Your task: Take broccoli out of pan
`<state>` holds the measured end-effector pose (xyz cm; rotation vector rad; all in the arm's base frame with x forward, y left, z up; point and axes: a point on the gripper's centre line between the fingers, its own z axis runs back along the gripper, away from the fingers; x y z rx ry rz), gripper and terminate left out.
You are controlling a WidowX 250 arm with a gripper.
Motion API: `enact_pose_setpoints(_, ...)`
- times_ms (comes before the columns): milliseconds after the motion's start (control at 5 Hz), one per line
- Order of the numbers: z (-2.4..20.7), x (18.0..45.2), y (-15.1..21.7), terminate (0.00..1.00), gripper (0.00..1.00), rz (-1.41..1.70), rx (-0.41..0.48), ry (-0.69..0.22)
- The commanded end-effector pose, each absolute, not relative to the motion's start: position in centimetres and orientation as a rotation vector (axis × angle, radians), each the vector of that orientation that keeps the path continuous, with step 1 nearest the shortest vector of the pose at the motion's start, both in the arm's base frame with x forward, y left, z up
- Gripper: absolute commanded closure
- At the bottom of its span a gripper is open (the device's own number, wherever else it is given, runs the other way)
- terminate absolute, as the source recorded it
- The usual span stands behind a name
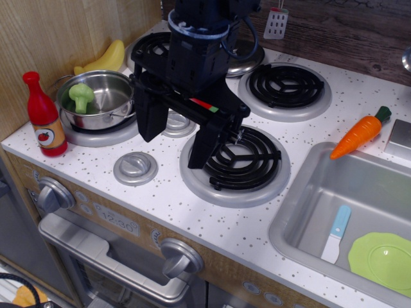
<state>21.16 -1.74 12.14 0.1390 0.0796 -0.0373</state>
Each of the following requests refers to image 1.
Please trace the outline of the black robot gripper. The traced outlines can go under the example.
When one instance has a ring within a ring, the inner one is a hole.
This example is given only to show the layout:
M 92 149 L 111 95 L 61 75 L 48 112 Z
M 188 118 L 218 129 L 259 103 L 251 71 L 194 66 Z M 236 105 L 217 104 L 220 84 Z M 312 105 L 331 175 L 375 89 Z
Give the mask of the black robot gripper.
M 221 146 L 223 131 L 240 130 L 250 109 L 229 89 L 225 76 L 232 58 L 236 32 L 229 27 L 171 30 L 165 69 L 139 65 L 140 51 L 133 52 L 131 75 L 138 130 L 150 142 L 166 128 L 172 108 L 200 125 L 189 156 L 188 168 L 202 169 Z M 197 98 L 218 108 L 213 113 L 197 105 Z

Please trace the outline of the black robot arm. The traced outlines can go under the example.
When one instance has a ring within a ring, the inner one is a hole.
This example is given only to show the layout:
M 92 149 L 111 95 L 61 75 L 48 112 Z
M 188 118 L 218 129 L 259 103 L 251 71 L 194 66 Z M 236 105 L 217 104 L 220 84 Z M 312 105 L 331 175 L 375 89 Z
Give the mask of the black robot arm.
M 151 141 L 174 110 L 199 125 L 188 167 L 201 169 L 227 142 L 242 135 L 250 108 L 227 86 L 238 26 L 250 23 L 259 1 L 177 1 L 167 34 L 152 33 L 132 49 L 134 105 L 139 133 Z

